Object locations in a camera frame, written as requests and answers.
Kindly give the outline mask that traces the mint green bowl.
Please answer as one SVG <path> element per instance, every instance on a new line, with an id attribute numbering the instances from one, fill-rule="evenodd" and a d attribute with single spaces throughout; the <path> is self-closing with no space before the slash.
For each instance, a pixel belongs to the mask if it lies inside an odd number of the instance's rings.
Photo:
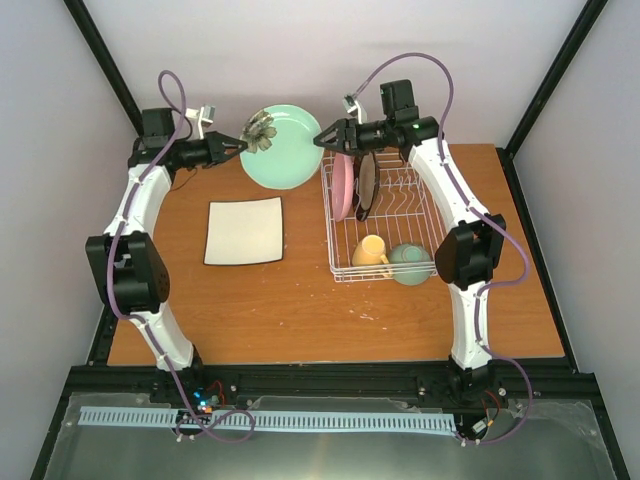
<path id="1" fill-rule="evenodd" d="M 389 261 L 392 278 L 405 286 L 418 286 L 434 272 L 431 255 L 417 244 L 404 243 L 394 247 L 389 254 Z"/>

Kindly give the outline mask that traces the white square plate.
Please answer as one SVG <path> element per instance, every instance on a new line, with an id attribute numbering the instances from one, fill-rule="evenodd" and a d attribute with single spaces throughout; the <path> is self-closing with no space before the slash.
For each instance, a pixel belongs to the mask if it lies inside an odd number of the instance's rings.
<path id="1" fill-rule="evenodd" d="M 205 265 L 257 265 L 281 261 L 283 257 L 280 197 L 209 203 Z"/>

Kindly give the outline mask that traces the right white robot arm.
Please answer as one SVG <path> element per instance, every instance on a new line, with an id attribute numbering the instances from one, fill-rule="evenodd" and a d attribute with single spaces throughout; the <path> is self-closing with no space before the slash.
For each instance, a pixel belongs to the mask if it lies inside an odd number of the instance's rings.
<path id="1" fill-rule="evenodd" d="M 335 154 L 332 192 L 352 188 L 332 209 L 339 212 L 349 203 L 358 220 L 368 217 L 380 184 L 376 154 L 386 148 L 397 149 L 426 187 L 447 228 L 433 260 L 452 301 L 450 391 L 455 399 L 468 400 L 492 381 L 487 300 L 507 236 L 506 222 L 502 215 L 490 214 L 473 194 L 444 139 L 444 121 L 420 115 L 411 81 L 384 83 L 380 96 L 383 119 L 368 121 L 358 96 L 347 95 L 347 117 L 313 140 Z"/>

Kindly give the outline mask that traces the yellow mug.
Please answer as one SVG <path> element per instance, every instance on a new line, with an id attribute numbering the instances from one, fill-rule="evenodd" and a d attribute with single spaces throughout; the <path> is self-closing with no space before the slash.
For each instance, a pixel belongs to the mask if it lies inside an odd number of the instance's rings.
<path id="1" fill-rule="evenodd" d="M 390 278 L 392 273 L 386 253 L 386 243 L 380 236 L 367 235 L 356 246 L 351 265 L 357 273 Z"/>

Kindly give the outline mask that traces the dark striped rim plate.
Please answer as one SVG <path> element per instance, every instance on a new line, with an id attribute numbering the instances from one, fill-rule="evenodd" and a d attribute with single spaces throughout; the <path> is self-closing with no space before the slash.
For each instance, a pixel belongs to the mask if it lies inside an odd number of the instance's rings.
<path id="1" fill-rule="evenodd" d="M 352 207 L 358 221 L 364 222 L 379 191 L 380 168 L 374 152 L 355 158 Z"/>

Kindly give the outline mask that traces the pink plate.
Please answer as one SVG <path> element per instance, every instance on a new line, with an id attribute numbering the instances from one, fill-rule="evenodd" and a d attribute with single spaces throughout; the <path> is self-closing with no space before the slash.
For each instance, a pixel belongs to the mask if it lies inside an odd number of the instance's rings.
<path id="1" fill-rule="evenodd" d="M 336 222 L 344 220 L 351 208 L 354 187 L 353 158 L 337 153 L 333 161 L 331 192 Z"/>

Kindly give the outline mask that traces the teal flower plate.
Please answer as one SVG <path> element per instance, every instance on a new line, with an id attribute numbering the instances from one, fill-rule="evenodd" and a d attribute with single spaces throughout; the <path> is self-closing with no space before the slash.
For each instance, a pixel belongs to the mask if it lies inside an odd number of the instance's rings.
<path id="1" fill-rule="evenodd" d="M 245 173 L 258 185 L 274 190 L 294 189 L 313 177 L 324 150 L 313 143 L 321 132 L 315 117 L 301 107 L 273 105 L 245 122 L 240 139 Z"/>

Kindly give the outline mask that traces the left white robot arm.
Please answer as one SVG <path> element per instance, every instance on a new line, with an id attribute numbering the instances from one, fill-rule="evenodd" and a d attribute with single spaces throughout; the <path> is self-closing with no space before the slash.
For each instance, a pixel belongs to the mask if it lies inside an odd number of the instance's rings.
<path id="1" fill-rule="evenodd" d="M 141 333 L 164 371 L 179 371 L 172 388 L 186 402 L 201 400 L 208 378 L 191 366 L 197 351 L 168 304 L 170 277 L 153 234 L 176 173 L 210 168 L 245 151 L 247 143 L 217 131 L 180 136 L 182 119 L 170 107 L 142 113 L 142 134 L 128 160 L 128 183 L 113 220 L 91 236 L 85 252 L 103 303 Z"/>

